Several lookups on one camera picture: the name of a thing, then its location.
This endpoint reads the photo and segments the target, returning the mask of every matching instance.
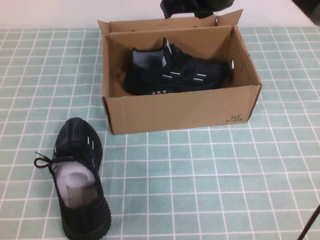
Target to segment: black shoelace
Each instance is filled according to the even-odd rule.
[[[52,163],[52,160],[50,158],[48,158],[47,156],[44,156],[38,152],[35,152],[36,154],[38,154],[39,156],[41,157],[37,157],[35,160],[34,160],[34,166],[38,169],[44,169],[46,167],[48,167],[51,163]],[[38,161],[43,161],[45,162],[46,164],[45,165],[38,165]]]
[[[312,224],[314,224],[314,222],[317,219],[317,217],[319,216],[319,214],[320,214],[320,205],[317,207],[317,209],[314,211],[314,213],[310,217],[309,221],[305,225],[303,231],[301,232],[301,234],[300,234],[300,236],[298,237],[297,240],[303,240],[304,239],[304,237],[306,236],[307,232],[311,228]]]
[[[176,68],[181,70],[181,75],[192,74],[196,72],[196,63],[194,58],[184,53],[180,48],[176,47],[174,44],[170,44],[172,49],[172,63]]]

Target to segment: white shoe insert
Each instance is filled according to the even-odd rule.
[[[58,163],[55,174],[60,195],[67,207],[77,208],[98,197],[95,176],[81,163]]]

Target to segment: shoe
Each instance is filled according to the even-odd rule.
[[[161,49],[134,48],[124,87],[133,95],[157,95],[218,88],[231,75],[227,62],[195,58],[163,38]]]
[[[52,159],[39,155],[34,165],[48,167],[52,174],[67,238],[101,239],[110,228],[111,213],[98,173],[103,151],[96,131],[81,118],[69,119],[58,134]]]
[[[162,0],[160,7],[165,19],[173,14],[194,13],[199,19],[204,19],[232,6],[235,0]]]

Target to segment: cutting mat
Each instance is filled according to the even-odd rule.
[[[66,239],[51,156],[72,117],[104,145],[110,240],[294,240],[320,202],[320,29],[241,28],[263,81],[249,123],[113,136],[98,29],[0,30],[0,239]],[[318,240],[320,219],[308,234]]]

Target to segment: cardboard box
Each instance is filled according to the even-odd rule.
[[[245,123],[262,83],[236,26],[242,10],[205,19],[195,17],[103,22],[102,102],[113,134]],[[134,96],[124,78],[133,47],[158,49],[163,37],[185,53],[234,64],[220,89]]]

